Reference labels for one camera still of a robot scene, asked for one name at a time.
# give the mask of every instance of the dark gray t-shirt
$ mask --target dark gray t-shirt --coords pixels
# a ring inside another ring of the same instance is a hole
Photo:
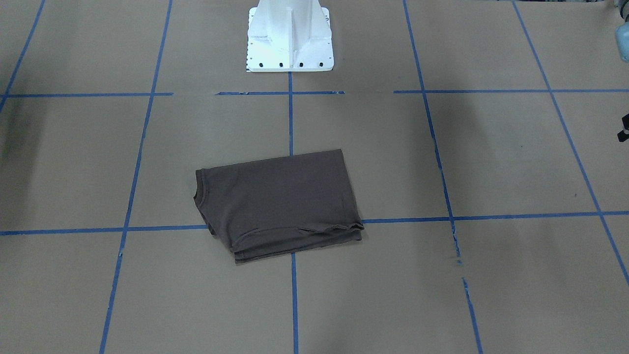
[[[361,239],[341,150],[200,169],[196,179],[197,208],[236,263]]]

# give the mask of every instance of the white mounting plate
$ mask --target white mounting plate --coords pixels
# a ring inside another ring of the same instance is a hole
[[[330,11],[321,8],[330,25]],[[249,25],[257,8],[249,10]],[[251,72],[299,72],[330,71],[334,68],[332,40],[311,40],[297,51],[294,64],[290,64],[290,53],[272,48],[268,42],[249,38],[247,42],[247,71]]]

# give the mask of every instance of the vertical blue line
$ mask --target vertical blue line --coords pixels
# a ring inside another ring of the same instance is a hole
[[[292,148],[292,72],[288,72],[288,136],[289,136],[289,152],[294,154]]]
[[[299,354],[299,330],[297,319],[297,259],[291,253],[291,275],[292,275],[292,352]]]
[[[540,72],[542,73],[542,77],[544,79],[544,82],[546,83],[546,88],[548,89],[548,93],[550,94],[550,97],[552,99],[552,103],[555,106],[555,110],[557,111],[557,115],[559,116],[559,120],[561,121],[561,126],[564,128],[564,133],[565,136],[568,138],[568,142],[570,143],[570,147],[572,149],[572,153],[574,154],[574,157],[577,159],[577,164],[579,165],[579,169],[581,170],[581,174],[583,175],[583,179],[586,182],[587,185],[587,189],[590,193],[590,196],[592,197],[592,201],[594,202],[594,206],[596,207],[596,211],[599,215],[599,218],[601,219],[601,223],[603,223],[603,228],[605,229],[605,233],[607,234],[607,238],[610,241],[611,244],[611,248],[614,251],[614,254],[616,255],[616,260],[618,261],[618,264],[620,265],[620,270],[623,272],[623,275],[625,276],[625,281],[627,283],[627,285],[629,285],[629,273],[627,273],[627,269],[625,267],[625,263],[623,262],[622,257],[620,256],[620,252],[618,252],[618,247],[616,247],[616,242],[614,241],[614,237],[611,235],[611,231],[607,225],[607,221],[605,220],[605,216],[603,215],[603,212],[601,210],[601,207],[598,203],[598,200],[596,199],[596,195],[594,194],[594,189],[592,188],[592,184],[590,184],[589,178],[587,177],[587,173],[585,168],[583,167],[583,163],[581,162],[581,158],[579,157],[579,153],[577,152],[577,148],[574,145],[574,141],[572,141],[572,137],[570,135],[570,132],[568,131],[568,126],[565,124],[565,120],[564,120],[564,115],[561,113],[561,110],[559,109],[559,104],[557,104],[557,100],[555,99],[555,94],[552,91],[552,88],[550,87],[550,83],[548,81],[548,77],[546,76],[546,72],[544,71],[544,68],[542,67],[542,62],[540,62],[540,58],[537,55],[537,51],[535,50],[535,47],[533,46],[533,41],[531,40],[531,36],[529,36],[528,34],[528,30],[526,29],[526,26],[524,24],[524,20],[522,19],[522,15],[520,14],[520,10],[518,9],[518,6],[516,5],[515,1],[512,1],[511,4],[513,5],[513,9],[515,10],[516,15],[518,16],[518,19],[520,21],[520,25],[522,26],[522,30],[524,31],[524,34],[526,36],[526,40],[528,41],[528,45],[531,47],[531,50],[533,51],[533,56],[535,57],[535,61],[537,62],[537,66],[540,68]]]
[[[459,248],[459,240],[457,239],[457,228],[454,224],[454,215],[452,215],[452,206],[450,204],[450,196],[448,194],[448,186],[445,183],[445,174],[443,173],[443,166],[441,164],[441,155],[439,155],[439,147],[437,145],[437,136],[435,135],[435,128],[432,122],[432,116],[430,115],[430,107],[428,106],[428,96],[426,95],[426,87],[424,86],[423,75],[421,74],[420,58],[417,54],[417,48],[415,47],[415,36],[413,35],[413,27],[411,26],[411,18],[408,15],[408,6],[406,0],[403,0],[404,13],[406,15],[406,25],[408,26],[408,34],[411,37],[411,46],[413,47],[413,55],[415,56],[415,66],[417,67],[417,75],[420,79],[421,95],[424,99],[424,107],[426,108],[426,117],[428,119],[428,126],[430,127],[430,137],[433,139],[435,145],[435,157],[437,158],[437,166],[441,173],[441,183],[443,185],[443,195],[445,197],[445,204],[448,208],[448,217],[450,219],[450,227],[452,228],[452,238],[454,239],[454,247],[457,252],[457,257],[461,257],[461,250]]]
[[[35,16],[35,20],[33,21],[33,26],[31,26],[31,32],[28,33],[28,37],[26,38],[26,43],[24,43],[24,47],[22,48],[22,52],[19,54],[18,62],[15,64],[15,68],[13,69],[13,73],[11,74],[11,79],[9,79],[9,84],[6,86],[6,90],[4,91],[4,95],[2,97],[2,101],[0,101],[0,113],[4,108],[4,104],[6,103],[6,99],[11,92],[11,88],[13,87],[13,83],[15,82],[15,77],[18,75],[18,70],[20,65],[22,65],[22,60],[26,55],[26,50],[28,49],[28,45],[31,43],[31,39],[33,38],[33,34],[35,33],[35,28],[39,23],[40,16],[42,15],[43,5],[46,0],[42,0],[40,3],[40,7],[37,10],[37,15]]]
[[[478,324],[476,323],[476,314],[474,312],[474,305],[472,304],[472,299],[470,298],[470,290],[467,285],[467,280],[463,279],[463,288],[465,288],[465,297],[467,297],[467,307],[470,310],[470,317],[472,319],[472,327],[474,328],[474,337],[476,337],[476,348],[478,349],[478,354],[482,354],[482,344],[481,344],[481,336],[478,332]]]
[[[133,199],[135,197],[135,189],[138,184],[138,176],[140,174],[140,164],[142,163],[142,148],[144,146],[144,139],[147,136],[147,127],[150,120],[151,111],[153,108],[153,99],[155,98],[155,88],[157,87],[157,78],[159,75],[159,69],[162,63],[162,54],[164,52],[164,44],[166,43],[166,33],[168,32],[168,24],[170,21],[170,11],[172,9],[172,0],[168,2],[168,10],[166,11],[166,20],[164,22],[164,31],[162,32],[162,41],[160,43],[159,52],[157,54],[157,63],[155,64],[155,73],[153,75],[153,84],[151,87],[151,95],[148,98],[147,114],[144,118],[144,126],[142,128],[142,137],[140,139],[140,147],[138,148],[138,157],[135,163],[135,172],[133,173],[133,182],[131,183],[131,192],[129,194],[129,204],[126,210],[125,225],[123,227],[122,237],[120,238],[120,248],[118,250],[118,259],[116,261],[116,270],[114,272],[113,282],[111,284],[111,293],[109,295],[109,306],[107,308],[107,315],[105,317],[105,325],[103,327],[103,336],[101,338],[101,347],[99,354],[104,354],[105,346],[107,344],[107,336],[109,334],[109,324],[111,323],[111,314],[114,308],[114,301],[116,300],[116,290],[118,289],[118,278],[120,276],[120,268],[122,266],[123,250],[126,244],[126,235],[129,229],[129,222],[131,220],[131,210],[133,208]]]

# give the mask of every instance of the folded black cloth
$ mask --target folded black cloth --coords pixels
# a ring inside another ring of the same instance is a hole
[[[236,263],[360,240],[341,150],[199,169],[194,202]]]

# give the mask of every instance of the light blue object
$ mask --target light blue object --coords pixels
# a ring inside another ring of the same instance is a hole
[[[620,59],[629,63],[629,22],[616,29],[616,43],[620,52]]]

